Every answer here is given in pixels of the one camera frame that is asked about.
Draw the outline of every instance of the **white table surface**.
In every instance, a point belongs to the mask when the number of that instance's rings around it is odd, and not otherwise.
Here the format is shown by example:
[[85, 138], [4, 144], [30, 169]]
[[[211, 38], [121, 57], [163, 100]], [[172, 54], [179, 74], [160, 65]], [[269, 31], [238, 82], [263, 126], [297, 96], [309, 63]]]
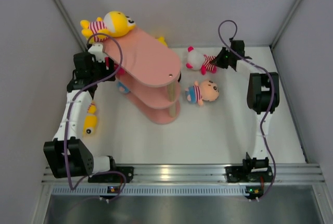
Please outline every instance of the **white table surface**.
[[[217, 55], [220, 48], [198, 50]], [[94, 98], [97, 131], [83, 139], [93, 155], [112, 155], [118, 164], [228, 164], [240, 163], [253, 148], [255, 114], [246, 103], [247, 80], [232, 68], [202, 76], [185, 67], [185, 48], [174, 51], [183, 61], [182, 90], [195, 80], [210, 79], [218, 84], [220, 97], [199, 107], [188, 103], [182, 92], [179, 117], [157, 125], [117, 91], [116, 83], [100, 84]], [[276, 71], [269, 47], [246, 47], [245, 52], [256, 64]], [[305, 162], [281, 84], [268, 144], [277, 163]]]

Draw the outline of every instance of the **shelf tier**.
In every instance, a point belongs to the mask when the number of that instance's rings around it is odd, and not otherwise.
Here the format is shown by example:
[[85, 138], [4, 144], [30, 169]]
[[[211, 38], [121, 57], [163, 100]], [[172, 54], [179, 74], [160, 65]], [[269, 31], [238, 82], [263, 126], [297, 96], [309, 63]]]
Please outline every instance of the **shelf tier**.
[[178, 100], [176, 101], [176, 116], [171, 117], [169, 115], [168, 108], [150, 108], [131, 92], [129, 92], [128, 94], [124, 94], [124, 96], [126, 96], [128, 100], [130, 100], [145, 116], [147, 116], [149, 120], [157, 124], [167, 124], [174, 121], [181, 111], [181, 105]]
[[169, 108], [178, 100], [181, 94], [181, 86], [178, 82], [175, 82], [175, 100], [170, 102], [168, 100], [167, 86], [159, 88], [147, 87], [135, 80], [128, 73], [117, 76], [117, 79], [122, 82], [144, 104], [154, 109]]
[[[122, 68], [140, 83], [149, 87], [162, 87], [176, 81], [181, 73], [181, 61], [167, 48], [140, 28], [117, 38], [123, 53]], [[116, 63], [120, 54], [112, 40], [103, 42], [104, 52]]]

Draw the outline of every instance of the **doll head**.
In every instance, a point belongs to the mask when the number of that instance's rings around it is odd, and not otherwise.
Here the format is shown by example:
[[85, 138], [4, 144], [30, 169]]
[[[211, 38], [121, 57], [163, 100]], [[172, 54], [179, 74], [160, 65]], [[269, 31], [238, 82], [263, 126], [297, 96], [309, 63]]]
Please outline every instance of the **doll head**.
[[204, 80], [200, 83], [200, 92], [204, 101], [214, 101], [218, 98], [220, 92], [217, 84], [210, 80]]

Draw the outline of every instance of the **purple cable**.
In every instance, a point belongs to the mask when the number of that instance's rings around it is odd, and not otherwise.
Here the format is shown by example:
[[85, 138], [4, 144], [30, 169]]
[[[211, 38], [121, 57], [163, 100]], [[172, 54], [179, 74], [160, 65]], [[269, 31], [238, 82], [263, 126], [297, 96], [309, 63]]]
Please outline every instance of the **purple cable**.
[[[103, 35], [103, 36], [106, 36], [108, 38], [110, 38], [111, 40], [114, 41], [114, 43], [116, 44], [116, 46], [118, 47], [119, 49], [119, 53], [120, 53], [120, 62], [119, 62], [119, 65], [117, 67], [117, 69], [110, 75], [108, 75], [107, 77], [104, 77], [103, 79], [100, 79], [96, 82], [93, 82], [85, 87], [83, 87], [80, 91], [78, 91], [76, 93], [76, 95], [73, 97], [72, 99], [72, 102], [69, 104], [69, 107], [68, 107], [68, 111], [67, 111], [67, 120], [69, 121], [70, 119], [70, 116], [71, 116], [71, 112], [72, 112], [72, 107], [73, 107], [73, 102], [76, 100], [76, 98], [85, 90], [91, 88], [92, 86], [95, 86], [97, 84], [99, 84], [100, 82], [104, 82], [104, 81], [107, 81], [108, 79], [110, 79], [111, 77], [113, 77], [121, 68], [121, 65], [123, 63], [123, 53], [122, 53], [122, 50], [121, 50], [121, 47], [119, 45], [119, 43], [117, 42], [116, 39], [114, 39], [113, 37], [111, 37], [110, 35], [108, 34], [104, 34], [104, 33], [95, 33], [93, 35], [91, 35], [88, 40], [87, 40], [87, 44], [89, 43], [90, 39], [93, 38], [94, 36], [96, 35]], [[72, 178], [71, 178], [71, 173], [70, 173], [70, 168], [69, 168], [69, 161], [68, 161], [68, 154], [67, 154], [67, 141], [68, 141], [68, 121], [66, 121], [66, 124], [65, 124], [65, 136], [63, 138], [63, 154], [64, 154], [64, 157], [65, 157], [65, 167], [66, 167], [66, 174], [67, 174], [67, 179], [68, 179], [68, 185], [69, 185], [69, 188], [71, 190], [75, 190], [79, 183], [84, 179], [86, 178], [86, 176], [82, 177], [77, 183], [76, 185], [73, 187], [73, 184], [72, 184]]]
[[268, 78], [269, 78], [269, 80], [270, 80], [271, 86], [272, 86], [271, 100], [270, 100], [270, 103], [269, 103], [269, 105], [268, 105], [268, 108], [267, 108], [267, 110], [266, 110], [266, 112], [265, 112], [265, 115], [264, 115], [263, 118], [261, 119], [261, 122], [260, 122], [260, 131], [261, 131], [262, 137], [263, 137], [263, 139], [264, 139], [264, 143], [265, 143], [265, 146], [266, 146], [267, 152], [269, 153], [269, 155], [270, 155], [271, 158], [272, 158], [272, 161], [273, 161], [273, 167], [274, 167], [274, 172], [273, 172], [273, 178], [272, 178], [272, 181], [271, 181], [270, 185], [268, 186], [268, 188], [267, 188], [267, 190], [264, 192], [264, 194], [260, 197], [260, 199], [262, 199], [262, 198], [263, 198], [263, 197], [264, 197], [264, 196], [265, 196], [265, 195], [271, 190], [271, 188], [272, 188], [272, 186], [273, 186], [273, 183], [274, 183], [274, 181], [275, 181], [275, 177], [276, 177], [276, 163], [275, 163], [275, 159], [274, 159], [273, 154], [272, 154], [272, 152], [271, 152], [271, 150], [270, 150], [270, 148], [269, 148], [269, 146], [268, 146], [267, 139], [266, 139], [266, 136], [265, 136], [265, 132], [264, 132], [263, 127], [262, 127], [262, 125], [263, 125], [263, 123], [264, 123], [264, 121], [265, 121], [267, 115], [269, 114], [269, 112], [270, 112], [270, 110], [271, 110], [271, 108], [272, 108], [273, 101], [274, 101], [275, 88], [274, 88], [273, 78], [272, 78], [271, 74], [270, 74], [265, 68], [263, 68], [263, 67], [261, 67], [261, 66], [259, 66], [259, 65], [256, 65], [255, 63], [249, 61], [248, 59], [245, 59], [244, 57], [240, 56], [237, 52], [235, 52], [233, 49], [231, 49], [231, 47], [229, 47], [229, 46], [227, 45], [227, 43], [223, 40], [223, 38], [222, 38], [222, 36], [221, 36], [221, 26], [222, 26], [224, 23], [226, 23], [226, 22], [232, 22], [232, 23], [235, 25], [235, 27], [236, 27], [235, 34], [234, 34], [234, 36], [233, 36], [232, 38], [234, 38], [235, 35], [236, 35], [236, 33], [237, 33], [237, 29], [238, 29], [238, 27], [237, 27], [237, 24], [236, 24], [234, 21], [232, 21], [232, 20], [225, 20], [225, 21], [221, 22], [220, 25], [219, 25], [219, 28], [218, 28], [219, 37], [220, 37], [221, 42], [222, 42], [222, 43], [223, 43], [223, 44], [224, 44], [224, 45], [225, 45], [225, 46], [226, 46], [226, 47], [227, 47], [232, 53], [234, 53], [237, 57], [239, 57], [241, 60], [247, 62], [248, 64], [254, 66], [254, 67], [257, 68], [257, 69], [261, 69], [262, 71], [264, 71], [264, 72], [267, 74], [267, 76], [268, 76]]
[[[114, 198], [109, 199], [109, 203], [110, 203], [110, 202], [116, 200], [116, 199], [120, 196], [120, 194], [123, 192], [124, 187], [125, 187], [125, 185], [126, 185], [126, 177], [125, 177], [125, 175], [124, 175], [123, 173], [118, 172], [118, 171], [107, 171], [107, 172], [100, 172], [100, 173], [97, 173], [97, 175], [105, 175], [105, 174], [115, 174], [115, 175], [120, 175], [120, 176], [123, 178], [123, 181], [124, 181], [124, 185], [119, 189], [117, 195], [116, 195]], [[86, 176], [82, 177], [82, 178], [77, 182], [77, 184], [79, 184], [79, 182], [81, 182], [85, 177], [86, 177]], [[53, 216], [55, 219], [57, 219], [57, 220], [58, 220], [58, 219], [61, 219], [63, 216], [65, 216], [66, 214], [68, 214], [69, 212], [71, 212], [74, 208], [76, 208], [77, 206], [79, 206], [79, 205], [82, 204], [83, 202], [88, 201], [88, 200], [92, 200], [92, 199], [99, 199], [99, 197], [97, 197], [97, 196], [91, 196], [91, 197], [84, 198], [84, 199], [82, 199], [81, 201], [75, 203], [75, 204], [74, 204], [70, 209], [68, 209], [65, 213], [63, 213], [62, 215], [57, 216], [57, 217], [55, 217], [56, 215], [55, 215], [55, 213], [54, 213], [54, 206], [52, 205], [52, 206], [51, 206], [51, 214], [52, 214], [52, 216]]]

